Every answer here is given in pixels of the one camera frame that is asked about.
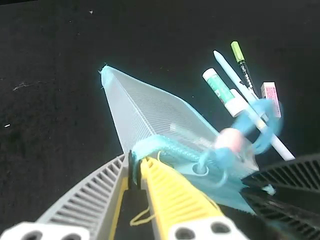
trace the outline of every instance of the screw hole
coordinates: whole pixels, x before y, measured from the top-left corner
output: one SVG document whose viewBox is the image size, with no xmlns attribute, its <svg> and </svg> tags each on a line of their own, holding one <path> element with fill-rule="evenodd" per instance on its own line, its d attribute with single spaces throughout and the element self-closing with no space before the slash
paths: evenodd
<svg viewBox="0 0 320 240">
<path fill-rule="evenodd" d="M 72 233 L 65 236 L 62 240 L 81 240 L 81 237 L 78 234 Z"/>
<path fill-rule="evenodd" d="M 192 171 L 197 175 L 202 175 L 202 176 L 207 175 L 209 172 L 209 168 L 207 166 L 204 166 L 204 167 L 205 167 L 205 172 L 198 172 L 198 163 L 196 163 L 192 166 Z"/>
<path fill-rule="evenodd" d="M 231 232 L 230 228 L 226 224 L 224 224 L 222 222 L 214 222 L 214 223 L 212 223 L 211 230 L 215 234 L 227 234 L 227 233 Z"/>
<path fill-rule="evenodd" d="M 181 227 L 176 230 L 175 237 L 178 240 L 190 240 L 190 239 L 194 239 L 196 237 L 196 235 L 195 235 L 194 231 L 192 231 L 186 227 Z"/>
<path fill-rule="evenodd" d="M 32 231 L 23 236 L 22 240 L 40 240 L 42 238 L 42 232 Z"/>
</svg>

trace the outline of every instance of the green marker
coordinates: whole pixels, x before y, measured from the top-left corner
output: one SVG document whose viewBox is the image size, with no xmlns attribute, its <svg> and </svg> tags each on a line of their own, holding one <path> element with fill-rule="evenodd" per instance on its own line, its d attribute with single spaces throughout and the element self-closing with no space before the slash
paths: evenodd
<svg viewBox="0 0 320 240">
<path fill-rule="evenodd" d="M 245 61 L 245 57 L 240 49 L 239 43 L 237 41 L 233 41 L 231 43 L 231 48 L 235 57 L 236 62 L 239 64 L 239 67 L 241 69 L 241 72 L 243 73 L 243 77 L 245 79 L 245 85 L 248 88 L 248 90 L 254 94 L 257 95 L 257 90 L 254 86 L 254 83 L 252 81 L 247 63 Z"/>
<path fill-rule="evenodd" d="M 211 87 L 215 95 L 217 95 L 232 117 L 236 117 L 241 111 L 246 109 L 247 106 L 243 104 L 243 101 L 239 101 L 239 99 L 232 94 L 230 89 L 213 68 L 206 70 L 202 74 L 202 77 Z"/>
</svg>

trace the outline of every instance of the black grate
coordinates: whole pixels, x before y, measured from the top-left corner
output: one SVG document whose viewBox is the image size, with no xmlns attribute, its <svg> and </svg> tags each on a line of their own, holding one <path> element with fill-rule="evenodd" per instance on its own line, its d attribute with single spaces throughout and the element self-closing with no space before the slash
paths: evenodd
<svg viewBox="0 0 320 240">
<path fill-rule="evenodd" d="M 266 186 L 320 193 L 320 154 L 270 165 L 244 178 L 248 186 Z"/>
<path fill-rule="evenodd" d="M 320 215 L 275 200 L 261 190 L 245 188 L 241 195 L 265 220 L 281 223 L 287 231 L 299 234 L 303 239 L 320 240 Z"/>
</svg>

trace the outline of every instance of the transparent container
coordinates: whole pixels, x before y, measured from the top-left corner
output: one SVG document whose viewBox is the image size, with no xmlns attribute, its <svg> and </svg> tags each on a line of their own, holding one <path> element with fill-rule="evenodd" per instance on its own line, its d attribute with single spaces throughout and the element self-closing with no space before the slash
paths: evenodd
<svg viewBox="0 0 320 240">
<path fill-rule="evenodd" d="M 110 66 L 102 69 L 101 79 L 124 153 L 152 135 L 202 152 L 219 134 L 192 106 L 169 92 Z"/>
<path fill-rule="evenodd" d="M 217 203 L 254 213 L 239 193 L 245 187 L 241 179 L 258 170 L 250 142 L 245 142 L 235 163 L 227 170 L 225 184 L 215 188 L 214 183 L 222 179 L 224 171 L 213 163 L 205 165 L 207 170 L 199 174 L 195 172 L 195 164 L 199 164 L 208 149 L 214 151 L 219 133 L 192 106 L 110 66 L 102 69 L 101 81 L 125 154 L 135 148 L 143 152 L 141 158 L 160 156 L 162 162 L 175 168 Z"/>
</svg>

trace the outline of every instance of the pen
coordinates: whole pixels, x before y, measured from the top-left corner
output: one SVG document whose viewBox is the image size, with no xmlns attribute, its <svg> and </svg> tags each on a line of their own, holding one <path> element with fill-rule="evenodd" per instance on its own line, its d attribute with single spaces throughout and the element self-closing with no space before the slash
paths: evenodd
<svg viewBox="0 0 320 240">
<path fill-rule="evenodd" d="M 241 51 L 241 48 L 239 46 L 239 43 L 237 41 L 233 41 L 231 43 L 231 48 L 235 57 L 236 62 L 238 63 L 241 72 L 243 73 L 243 77 L 246 80 L 247 83 L 247 88 L 249 89 L 249 91 L 254 94 L 257 95 L 257 89 L 255 88 L 255 85 L 253 83 L 252 77 L 250 75 L 249 72 L 249 68 L 247 66 L 245 57 Z"/>
</svg>

